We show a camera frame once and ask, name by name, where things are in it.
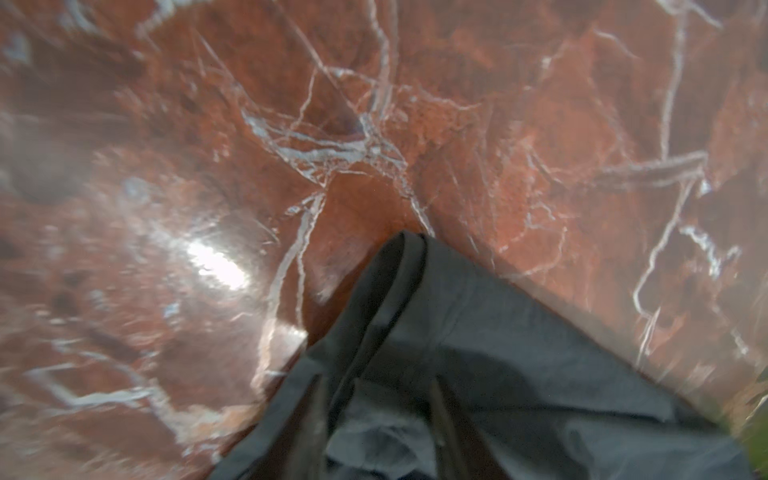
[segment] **gray cloth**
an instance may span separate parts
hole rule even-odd
[[[334,480],[435,477],[435,376],[514,480],[753,477],[735,441],[678,398],[520,289],[409,232],[376,254],[333,328],[209,479],[247,475],[316,374],[331,395]]]

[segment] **dark gray fabric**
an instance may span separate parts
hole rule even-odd
[[[241,478],[316,374],[328,379],[329,476],[434,478],[428,389],[442,376],[514,480],[747,480],[741,448],[530,296],[403,232],[214,469]]]

